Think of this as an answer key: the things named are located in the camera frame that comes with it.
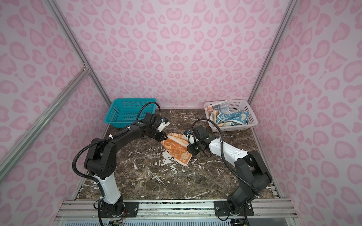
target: orange towel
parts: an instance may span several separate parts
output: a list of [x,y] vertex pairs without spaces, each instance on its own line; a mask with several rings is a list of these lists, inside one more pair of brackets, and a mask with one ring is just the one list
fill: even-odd
[[174,159],[183,166],[186,166],[191,159],[191,154],[187,151],[189,145],[186,136],[178,133],[169,133],[167,140],[161,141],[165,149]]

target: aluminum frame rail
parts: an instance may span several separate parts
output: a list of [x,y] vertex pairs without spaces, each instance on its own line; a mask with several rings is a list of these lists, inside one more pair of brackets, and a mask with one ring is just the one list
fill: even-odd
[[63,107],[65,102],[74,93],[74,91],[78,88],[78,86],[88,74],[88,68],[84,67],[69,83],[69,85],[58,95],[58,97],[52,102],[47,110],[45,110],[45,112],[34,122],[33,126],[24,134],[23,138],[9,150],[8,155],[0,163],[0,183],[18,163],[27,149],[38,138],[48,123]]
[[[55,221],[98,220],[93,203],[96,200],[64,201]],[[125,200],[139,202],[137,217],[127,219],[217,219],[214,201],[225,199]],[[248,218],[295,218],[290,199],[254,199],[254,216]]]
[[293,15],[296,11],[296,9],[298,8],[300,0],[291,0],[287,6],[287,9],[285,10],[284,16],[281,20],[281,23],[279,25],[279,28],[275,34],[275,38],[273,39],[273,42],[271,43],[271,47],[266,55],[266,58],[263,62],[263,65],[261,66],[261,70],[259,72],[259,75],[256,79],[256,82],[253,86],[253,89],[251,91],[251,94],[248,98],[248,103],[251,105],[251,103],[253,102],[253,99],[255,98],[255,95],[258,91],[258,88],[267,72],[267,69],[270,65],[270,63],[273,60],[273,56],[275,54],[275,52],[278,49],[278,45],[279,43],[282,41],[283,36],[289,26],[290,21],[293,18]]
[[70,29],[62,11],[60,10],[58,4],[55,0],[44,0],[44,2],[47,4],[48,8],[52,12],[55,20],[58,22],[60,28],[62,29],[64,35],[67,37],[70,45],[73,47],[75,53],[77,54],[80,61],[83,63],[84,66],[88,67],[88,70],[90,71],[91,78],[96,85],[98,91],[101,93],[103,99],[107,103],[108,106],[111,106],[112,102],[110,101],[107,93],[103,89],[100,81],[98,80],[94,70],[92,69],[88,59],[86,58],[83,50],[80,47],[80,44],[77,41],[76,36],[73,34],[72,30]]

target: dark marble surface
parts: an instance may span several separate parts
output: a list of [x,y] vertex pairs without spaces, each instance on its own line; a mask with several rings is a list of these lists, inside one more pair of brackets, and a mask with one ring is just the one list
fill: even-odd
[[[167,134],[183,133],[196,119],[205,118],[205,111],[163,109],[162,116],[171,123],[164,129]],[[212,134],[206,122],[199,122],[199,125]],[[110,133],[117,133],[117,129],[110,126],[106,136]],[[249,129],[224,132],[224,140],[239,149],[257,150]],[[169,157],[164,147],[154,139],[137,139],[122,148],[117,153],[115,179],[124,199],[224,199],[238,187],[236,178],[217,155],[208,158],[200,152],[191,158],[187,166]],[[86,180],[79,199],[98,199],[99,196],[98,187]],[[264,189],[261,198],[274,196]]]

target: pink leopard print wall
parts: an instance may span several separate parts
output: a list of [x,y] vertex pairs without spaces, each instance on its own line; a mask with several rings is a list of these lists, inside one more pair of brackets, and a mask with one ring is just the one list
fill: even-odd
[[[51,225],[80,177],[74,156],[105,128],[108,107],[88,77],[0,184],[0,225]],[[84,170],[84,156],[78,169]]]
[[59,0],[111,100],[248,99],[289,0]]
[[362,225],[362,1],[302,0],[252,107],[305,226]]
[[82,65],[42,0],[0,2],[0,162]]

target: black mounting plate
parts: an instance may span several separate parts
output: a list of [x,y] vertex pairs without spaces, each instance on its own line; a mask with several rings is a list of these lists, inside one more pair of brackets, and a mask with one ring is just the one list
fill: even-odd
[[[138,205],[139,205],[138,202],[123,202],[123,204],[125,205],[125,209],[127,209],[127,213],[126,213],[125,217],[136,217],[137,216]],[[113,216],[112,216],[112,214],[110,214],[107,211],[101,211],[101,217],[109,218],[109,217],[113,217]]]
[[124,202],[127,213],[125,217],[136,217],[138,212],[138,202]]
[[[215,215],[217,217],[232,217],[231,214],[229,213],[229,208],[230,205],[227,203],[227,201],[214,201],[214,209],[215,209]],[[254,210],[253,210],[253,206],[250,204],[248,204],[248,208],[246,211],[246,215],[247,216],[254,216]]]

